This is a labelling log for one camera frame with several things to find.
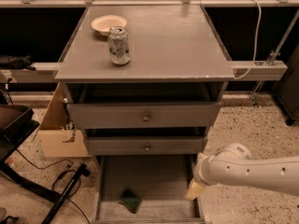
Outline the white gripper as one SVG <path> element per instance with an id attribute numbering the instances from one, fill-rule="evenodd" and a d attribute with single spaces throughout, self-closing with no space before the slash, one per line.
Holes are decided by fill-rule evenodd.
<path id="1" fill-rule="evenodd" d="M 209 156 L 199 153 L 196 158 L 196 164 L 194 166 L 193 177 L 196 180 L 192 180 L 187 189 L 185 198 L 189 201 L 194 201 L 201 193 L 206 189 L 206 186 L 216 185 L 208 171 Z"/>

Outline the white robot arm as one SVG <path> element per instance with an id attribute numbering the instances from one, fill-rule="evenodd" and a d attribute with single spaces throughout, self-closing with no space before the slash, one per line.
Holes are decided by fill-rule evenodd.
<path id="1" fill-rule="evenodd" d="M 254 160 L 238 143 L 213 155 L 199 153 L 185 198 L 193 201 L 209 186 L 246 186 L 299 195 L 299 157 Z"/>

